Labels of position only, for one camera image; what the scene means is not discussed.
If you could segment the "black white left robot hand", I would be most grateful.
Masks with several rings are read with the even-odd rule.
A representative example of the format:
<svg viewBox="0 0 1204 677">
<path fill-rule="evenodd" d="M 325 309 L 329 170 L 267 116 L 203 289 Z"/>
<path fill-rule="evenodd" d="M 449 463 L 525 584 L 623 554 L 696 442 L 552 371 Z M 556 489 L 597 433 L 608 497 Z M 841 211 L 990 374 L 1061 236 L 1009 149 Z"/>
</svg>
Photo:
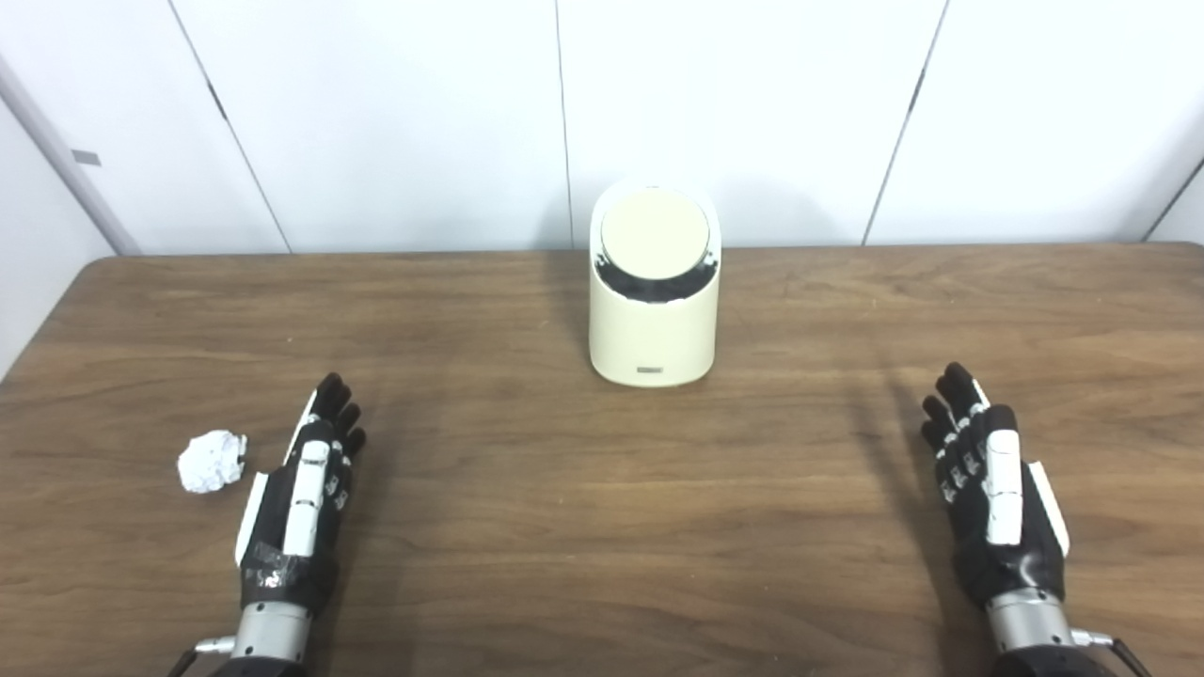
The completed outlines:
<svg viewBox="0 0 1204 677">
<path fill-rule="evenodd" d="M 317 617 L 340 578 L 336 544 L 366 434 L 350 387 L 330 372 L 315 385 L 283 463 L 256 473 L 235 544 L 242 607 L 290 604 Z"/>
</svg>

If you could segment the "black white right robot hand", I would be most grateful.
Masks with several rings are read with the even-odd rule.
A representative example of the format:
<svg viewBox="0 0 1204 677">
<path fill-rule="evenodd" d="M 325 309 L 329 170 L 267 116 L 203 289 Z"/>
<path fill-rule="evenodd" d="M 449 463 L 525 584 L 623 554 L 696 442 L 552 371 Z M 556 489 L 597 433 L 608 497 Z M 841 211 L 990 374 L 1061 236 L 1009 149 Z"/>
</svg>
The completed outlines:
<svg viewBox="0 0 1204 677">
<path fill-rule="evenodd" d="M 1066 600 L 1066 517 L 1041 463 L 1023 457 L 1015 411 L 990 401 L 960 363 L 945 366 L 922 411 L 920 432 L 933 453 L 952 566 L 967 596 L 984 606 L 1038 589 Z"/>
</svg>

